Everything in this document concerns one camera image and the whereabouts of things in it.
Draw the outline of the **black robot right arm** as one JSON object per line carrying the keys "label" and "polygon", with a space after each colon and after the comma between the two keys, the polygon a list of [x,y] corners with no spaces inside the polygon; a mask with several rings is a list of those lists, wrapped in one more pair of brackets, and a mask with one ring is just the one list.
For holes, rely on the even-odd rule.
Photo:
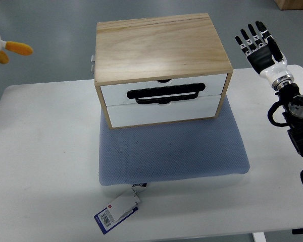
{"label": "black robot right arm", "polygon": [[[279,100],[268,110],[268,120],[276,127],[289,127],[289,138],[297,153],[303,157],[303,94],[300,94],[297,84],[291,83],[281,87],[276,95]],[[279,107],[284,109],[285,123],[278,123],[273,118]]]}

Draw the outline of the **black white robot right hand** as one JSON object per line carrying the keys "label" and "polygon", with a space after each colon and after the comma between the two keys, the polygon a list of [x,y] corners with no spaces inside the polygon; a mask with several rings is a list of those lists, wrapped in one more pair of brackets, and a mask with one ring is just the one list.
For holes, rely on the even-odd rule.
{"label": "black white robot right hand", "polygon": [[248,24],[251,36],[245,30],[240,33],[243,38],[235,37],[241,51],[255,72],[266,79],[275,90],[293,83],[294,77],[287,69],[287,59],[279,49],[275,39],[261,21],[256,21],[257,31]]}

